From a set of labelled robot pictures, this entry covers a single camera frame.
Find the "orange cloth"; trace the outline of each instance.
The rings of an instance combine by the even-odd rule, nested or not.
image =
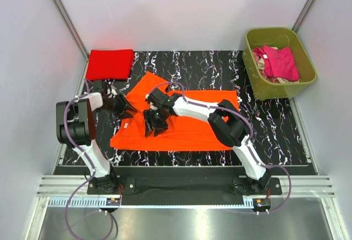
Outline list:
[[[171,116],[167,119],[169,128],[157,137],[153,133],[145,137],[143,111],[149,109],[145,95],[156,85],[166,80],[148,72],[127,94],[127,100],[138,112],[133,118],[123,119],[120,130],[111,139],[110,146],[116,149],[147,150],[147,151],[216,151],[230,150],[221,144],[214,135],[210,125],[198,119],[185,116]],[[165,91],[168,85],[162,85]],[[221,90],[190,90],[185,95],[194,100],[206,102],[221,102],[229,100],[238,110],[236,91]]]

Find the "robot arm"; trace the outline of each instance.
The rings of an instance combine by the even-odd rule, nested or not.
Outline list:
[[[56,104],[56,134],[60,143],[72,148],[83,159],[92,175],[93,169],[84,153],[87,153],[95,167],[92,184],[95,188],[109,190],[117,186],[116,174],[110,162],[103,156],[98,147],[96,126],[93,111],[100,109],[114,112],[120,118],[132,117],[128,111],[136,111],[122,93],[117,93],[108,83],[94,81],[92,93],[73,103],[68,110],[67,125],[72,139],[83,150],[75,148],[67,137],[64,129],[64,110],[68,101]]]
[[[262,163],[252,143],[246,140],[249,137],[249,129],[236,115],[213,107],[224,107],[236,111],[228,100],[220,103],[209,103],[192,100],[181,94],[168,96],[161,90],[155,89],[147,95],[146,101],[150,103],[150,109],[144,111],[146,123],[146,137],[153,131],[157,136],[168,129],[166,119],[169,116],[188,116],[209,123],[217,139],[225,146],[232,148],[242,162],[246,175],[255,191],[264,190],[269,183],[271,175],[268,171],[256,163],[249,148],[256,157],[257,162]]]

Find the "olive green basket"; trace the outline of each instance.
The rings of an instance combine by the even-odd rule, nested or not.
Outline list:
[[[256,99],[292,98],[316,80],[315,68],[294,31],[288,28],[252,29],[246,35],[246,43],[243,61]],[[279,49],[290,47],[299,73],[298,83],[272,83],[263,78],[252,51],[264,45]]]

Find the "white wall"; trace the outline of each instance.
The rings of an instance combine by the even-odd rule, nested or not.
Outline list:
[[[247,30],[291,28],[306,0],[63,0],[88,49],[236,50]]]
[[[297,97],[318,168],[332,180],[352,233],[352,0],[317,0],[299,37],[318,79]]]
[[[55,104],[84,61],[51,0],[0,0],[0,239],[23,239],[58,142]]]

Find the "red towel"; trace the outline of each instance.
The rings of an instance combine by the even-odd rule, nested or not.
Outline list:
[[[299,74],[295,59],[289,47],[276,50],[268,46],[253,50],[265,62],[265,74],[269,77],[283,78],[290,81],[298,81]]]
[[[89,56],[86,79],[127,79],[134,58],[131,49],[92,50]]]

